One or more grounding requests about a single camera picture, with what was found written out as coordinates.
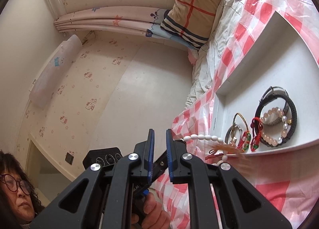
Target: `white bead necklace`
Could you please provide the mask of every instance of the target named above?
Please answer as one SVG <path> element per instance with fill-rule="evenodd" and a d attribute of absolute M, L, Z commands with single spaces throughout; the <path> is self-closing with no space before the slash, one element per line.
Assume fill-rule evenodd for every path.
<path fill-rule="evenodd" d="M 266 113 L 264 113 L 264 115 L 260 118 L 260 121 L 262 123 L 265 123 L 266 118 L 268 118 L 272 114 L 276 114 L 279 117 L 281 117 L 281 121 L 284 123 L 281 136 L 278 139 L 273 139 L 271 136 L 268 136 L 265 132 L 261 132 L 261 136 L 269 145 L 277 146 L 278 144 L 281 144 L 282 139 L 286 138 L 287 136 L 287 129 L 289 128 L 289 125 L 288 125 L 289 120 L 287 120 L 287 117 L 284 115 L 284 112 L 280 108 L 273 107 L 272 109 L 269 109 Z"/>
<path fill-rule="evenodd" d="M 218 142 L 219 144 L 225 144 L 224 140 L 220 137 L 217 137 L 215 135 L 211 136 L 211 135 L 203 135 L 203 134 L 192 134 L 191 136 L 185 136 L 183 138 L 183 140 L 185 142 L 189 141 L 189 140 L 206 140 L 206 141 L 213 141 L 213 142 Z M 213 163 L 213 165 L 218 166 L 221 163 L 227 161 L 228 157 L 227 157 L 228 152 L 227 151 L 223 151 L 223 156 L 221 158 L 220 161 L 218 161 L 217 163 Z"/>

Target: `red string bracelet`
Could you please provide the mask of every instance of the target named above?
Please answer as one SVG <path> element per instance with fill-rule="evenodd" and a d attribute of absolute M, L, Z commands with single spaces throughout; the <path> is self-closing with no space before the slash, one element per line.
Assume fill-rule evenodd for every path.
<path fill-rule="evenodd" d="M 216 153 L 217 153 L 217 150 L 214 150 L 214 149 L 210 150 L 210 151 L 209 151 L 209 154 L 210 154 L 210 155 L 206 156 L 206 157 L 205 157 L 205 160 L 213 159 L 213 158 L 216 158 L 216 157 L 219 157 L 219 156 L 222 156 L 222 155 L 223 155 L 222 153 L 220 153 L 220 154 L 216 154 Z"/>
<path fill-rule="evenodd" d="M 257 121 L 258 122 L 258 126 L 259 126 L 259 131 L 258 133 L 256 134 L 255 136 L 255 129 L 254 129 L 254 121 Z M 250 144 L 250 150 L 252 152 L 256 151 L 259 147 L 259 143 L 260 143 L 260 139 L 261 139 L 261 132 L 262 132 L 262 129 L 263 129 L 263 124 L 262 122 L 260 121 L 260 118 L 259 117 L 254 117 L 252 120 L 251 120 L 251 124 L 250 124 L 250 127 L 252 128 L 253 130 L 253 140 L 251 141 L 251 144 Z"/>
<path fill-rule="evenodd" d="M 242 137 L 240 138 L 240 141 L 238 143 L 237 149 L 242 150 L 243 152 L 245 152 L 248 147 L 249 147 L 249 143 L 250 143 L 250 139 L 251 139 L 251 135 L 249 131 L 245 131 L 242 135 Z"/>

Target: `eyeglasses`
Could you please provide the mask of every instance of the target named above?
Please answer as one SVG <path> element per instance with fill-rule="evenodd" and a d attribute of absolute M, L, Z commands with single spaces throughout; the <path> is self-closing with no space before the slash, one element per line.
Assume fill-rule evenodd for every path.
<path fill-rule="evenodd" d="M 26 195 L 30 195 L 31 188 L 30 188 L 30 185 L 27 181 L 25 181 L 25 180 L 17 181 L 10 174 L 2 174 L 2 175 L 0 175 L 0 178 L 3 179 L 3 181 L 2 180 L 0 180 L 0 181 L 2 183 L 6 184 L 10 191 L 16 192 L 18 190 L 18 184 L 19 184 L 19 187 L 21 188 L 23 193 Z"/>

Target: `black braided bracelet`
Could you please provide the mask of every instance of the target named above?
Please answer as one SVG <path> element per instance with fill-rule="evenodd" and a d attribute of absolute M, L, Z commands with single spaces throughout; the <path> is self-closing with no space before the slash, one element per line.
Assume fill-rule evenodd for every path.
<path fill-rule="evenodd" d="M 275 89 L 281 89 L 282 92 L 274 92 Z M 281 93 L 281 94 L 285 94 L 286 96 L 289 97 L 288 95 L 288 92 L 286 91 L 286 89 L 282 88 L 282 87 L 278 87 L 278 86 L 270 86 L 266 91 L 265 93 L 263 94 L 263 96 L 261 97 L 261 100 L 263 100 L 266 96 L 268 96 L 269 94 L 274 94 L 274 93 Z M 289 110 L 289 105 L 287 102 L 285 102 L 285 106 L 283 108 L 283 112 L 284 112 L 284 115 L 286 115 L 288 113 L 288 110 Z M 279 124 L 281 123 L 281 118 L 278 117 L 276 120 L 270 122 L 270 123 L 267 123 L 267 124 L 264 124 L 264 125 L 267 125 L 267 126 L 274 126 L 276 124 Z"/>
<path fill-rule="evenodd" d="M 259 118 L 263 108 L 277 98 L 284 99 L 287 102 L 287 104 L 289 105 L 290 110 L 291 110 L 292 123 L 290 125 L 290 129 L 289 129 L 289 132 L 287 133 L 287 136 L 282 139 L 281 144 L 283 144 L 283 143 L 286 143 L 292 137 L 293 133 L 296 130 L 296 126 L 297 126 L 297 110 L 296 110 L 296 107 L 295 107 L 293 101 L 287 95 L 283 95 L 281 93 L 273 93 L 273 94 L 270 94 L 269 96 L 265 97 L 263 100 L 260 101 L 259 106 L 258 106 L 256 113 L 255 113 L 255 117 Z M 258 132 L 259 132 L 258 125 L 259 125 L 259 123 L 257 121 L 254 121 L 254 129 L 255 129 L 256 134 L 258 134 Z M 263 138 L 261 138 L 260 141 L 267 146 L 275 147 L 273 145 L 268 144 Z"/>

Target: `white bed sheet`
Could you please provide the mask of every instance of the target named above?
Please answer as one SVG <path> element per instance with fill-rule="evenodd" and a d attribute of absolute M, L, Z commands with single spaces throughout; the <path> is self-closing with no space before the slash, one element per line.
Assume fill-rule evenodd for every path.
<path fill-rule="evenodd" d="M 244 4 L 245 0 L 221 0 L 210 38 L 195 55 L 193 86 L 186 99 L 186 108 L 211 88 L 215 71 L 227 42 L 234 34 Z"/>

